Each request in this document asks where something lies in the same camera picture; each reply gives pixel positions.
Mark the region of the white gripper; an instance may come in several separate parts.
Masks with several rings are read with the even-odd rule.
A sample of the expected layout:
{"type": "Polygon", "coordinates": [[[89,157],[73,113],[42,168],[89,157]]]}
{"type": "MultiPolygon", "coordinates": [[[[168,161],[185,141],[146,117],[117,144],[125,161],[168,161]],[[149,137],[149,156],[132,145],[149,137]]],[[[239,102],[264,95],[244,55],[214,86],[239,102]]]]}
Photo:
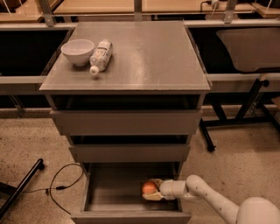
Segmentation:
{"type": "Polygon", "coordinates": [[[160,201],[162,198],[164,198],[165,200],[175,200],[175,196],[173,195],[172,190],[172,179],[163,181],[161,178],[151,178],[150,182],[152,182],[157,188],[159,188],[160,192],[144,193],[143,198],[145,200],[160,201]]]}

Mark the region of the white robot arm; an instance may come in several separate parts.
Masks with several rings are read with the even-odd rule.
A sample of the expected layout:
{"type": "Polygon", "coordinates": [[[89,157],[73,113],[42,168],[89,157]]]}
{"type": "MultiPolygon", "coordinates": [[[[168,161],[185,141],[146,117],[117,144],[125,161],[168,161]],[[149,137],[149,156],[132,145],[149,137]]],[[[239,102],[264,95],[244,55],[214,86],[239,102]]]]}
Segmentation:
{"type": "Polygon", "coordinates": [[[238,206],[197,175],[186,180],[149,179],[143,184],[142,196],[153,201],[203,199],[227,224],[280,224],[280,210],[269,200],[251,197],[238,206]]]}

